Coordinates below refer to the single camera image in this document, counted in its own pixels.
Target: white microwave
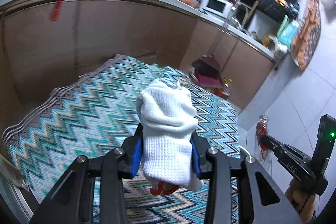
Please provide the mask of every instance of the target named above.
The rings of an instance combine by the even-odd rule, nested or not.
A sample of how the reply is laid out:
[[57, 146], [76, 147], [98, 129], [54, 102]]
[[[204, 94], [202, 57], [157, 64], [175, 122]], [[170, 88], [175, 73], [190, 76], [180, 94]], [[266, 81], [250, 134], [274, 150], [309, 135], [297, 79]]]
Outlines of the white microwave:
[[215, 15], [227, 18], [233, 4], [227, 0], [203, 0], [201, 8]]

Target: metal bolt head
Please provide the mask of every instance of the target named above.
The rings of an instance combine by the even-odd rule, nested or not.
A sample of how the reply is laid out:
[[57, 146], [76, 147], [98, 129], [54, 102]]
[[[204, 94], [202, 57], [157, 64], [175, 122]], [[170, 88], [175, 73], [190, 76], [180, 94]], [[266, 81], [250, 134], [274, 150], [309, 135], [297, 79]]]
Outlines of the metal bolt head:
[[217, 153], [218, 153], [218, 149], [215, 148], [215, 147], [209, 147], [209, 148], [208, 148], [208, 152], [209, 152], [210, 154], [217, 154]]
[[77, 157], [77, 161], [78, 161], [79, 163], [83, 163], [83, 162], [86, 161], [86, 157], [85, 157], [85, 156], [78, 156], [78, 157]]
[[114, 152], [117, 155], [121, 155], [122, 153], [124, 153], [124, 150], [121, 147], [117, 147], [117, 148], [114, 149]]
[[255, 162], [255, 158], [252, 157], [252, 156], [247, 156], [247, 157], [245, 158], [245, 160], [246, 160], [249, 164], [252, 164], [252, 163]]

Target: faucet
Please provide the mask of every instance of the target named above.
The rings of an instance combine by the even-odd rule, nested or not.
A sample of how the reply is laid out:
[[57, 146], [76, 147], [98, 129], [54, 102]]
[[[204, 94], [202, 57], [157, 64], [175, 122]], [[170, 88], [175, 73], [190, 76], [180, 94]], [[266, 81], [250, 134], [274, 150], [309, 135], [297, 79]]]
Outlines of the faucet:
[[244, 3], [242, 3], [242, 2], [239, 2], [239, 3], [238, 3], [238, 6], [239, 6], [239, 5], [244, 6], [244, 8], [245, 8], [245, 10], [246, 10], [246, 12], [245, 12], [245, 16], [244, 16], [244, 19], [243, 19], [243, 22], [241, 23], [241, 28], [244, 29], [245, 23], [246, 23], [246, 21], [247, 21], [247, 17], [248, 17], [248, 15], [249, 15], [249, 9], [247, 8], [246, 4], [244, 4]]
[[[243, 22], [241, 23], [241, 26], [240, 26], [238, 20], [237, 20], [236, 17], [235, 17], [235, 16], [236, 16], [236, 13], [237, 13], [237, 8], [238, 8], [239, 5], [244, 6], [244, 7], [245, 7], [245, 10], [246, 10], [246, 13], [245, 13]], [[248, 17], [248, 15], [249, 15], [249, 9], [247, 8], [247, 6], [246, 6], [244, 3], [240, 2], [240, 0], [237, 0], [237, 1], [236, 1], [236, 4], [235, 4], [233, 7], [231, 7], [231, 12], [232, 12], [232, 13], [231, 13], [229, 22], [235, 21], [236, 23], [238, 23], [238, 27], [240, 27], [241, 29], [244, 29], [244, 26], [245, 26], [247, 17]]]
[[[240, 25], [239, 21], [236, 18], [237, 7], [239, 5], [242, 5], [245, 8], [245, 10], [246, 10], [246, 13], [245, 13], [245, 16], [244, 16], [244, 19], [243, 19], [243, 22], [241, 23], [241, 25]], [[238, 2], [238, 3], [236, 3], [235, 6], [233, 6], [231, 8], [231, 11], [232, 11], [232, 14], [231, 14], [231, 17], [229, 19], [229, 22], [235, 23], [236, 25], [238, 25], [239, 28], [244, 29], [245, 23], [247, 21], [247, 17], [249, 15], [249, 9], [247, 8], [246, 4], [244, 4], [242, 2]]]

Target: brown cabinet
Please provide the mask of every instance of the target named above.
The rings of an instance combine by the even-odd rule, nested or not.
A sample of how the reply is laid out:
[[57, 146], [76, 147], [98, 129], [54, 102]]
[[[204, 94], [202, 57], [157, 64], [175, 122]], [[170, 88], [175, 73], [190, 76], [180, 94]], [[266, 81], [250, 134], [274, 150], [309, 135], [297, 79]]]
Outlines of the brown cabinet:
[[272, 66], [271, 60], [247, 43], [238, 40], [222, 73], [222, 77], [232, 80], [229, 100], [244, 109], [266, 79]]
[[178, 68], [197, 22], [176, 11], [127, 1], [81, 0], [80, 6], [81, 74], [115, 54], [142, 57], [156, 52], [151, 61]]
[[129, 55], [126, 39], [135, 4], [117, 0], [80, 0], [78, 23], [78, 69], [90, 68], [113, 58]]
[[222, 37], [212, 51], [212, 54], [219, 63], [221, 69], [226, 65], [230, 55], [232, 54], [232, 51], [236, 46], [237, 40], [237, 38], [228, 32], [222, 31]]
[[202, 55], [209, 54], [209, 50], [220, 32], [219, 28], [198, 20], [179, 69], [188, 73], [192, 62]]
[[45, 101], [50, 92], [77, 80], [74, 68], [76, 1], [64, 1], [57, 21], [54, 4], [43, 4], [5, 17], [4, 48], [23, 104]]
[[[0, 20], [0, 45], [2, 45], [2, 23]], [[2, 47], [0, 48], [0, 137], [5, 128], [19, 122], [22, 105], [17, 96], [14, 78]]]

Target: patterned mat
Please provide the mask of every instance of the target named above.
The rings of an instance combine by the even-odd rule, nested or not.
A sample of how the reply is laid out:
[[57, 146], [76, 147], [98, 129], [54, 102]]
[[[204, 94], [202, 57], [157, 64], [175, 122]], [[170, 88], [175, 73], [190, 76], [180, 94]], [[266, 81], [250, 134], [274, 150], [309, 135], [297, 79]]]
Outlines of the patterned mat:
[[[40, 107], [2, 136], [8, 152], [40, 200], [79, 155], [102, 156], [133, 135], [139, 123], [135, 99], [155, 78], [180, 80], [192, 94], [197, 132], [211, 146], [239, 157], [236, 112], [225, 100], [191, 84], [171, 67], [159, 68], [116, 55], [77, 83], [57, 88]], [[232, 180], [233, 223], [238, 222], [236, 182]], [[99, 222], [99, 186], [95, 184], [94, 221]], [[142, 170], [124, 180], [130, 223], [203, 223], [208, 182], [198, 192], [180, 188], [169, 196], [151, 196]]]

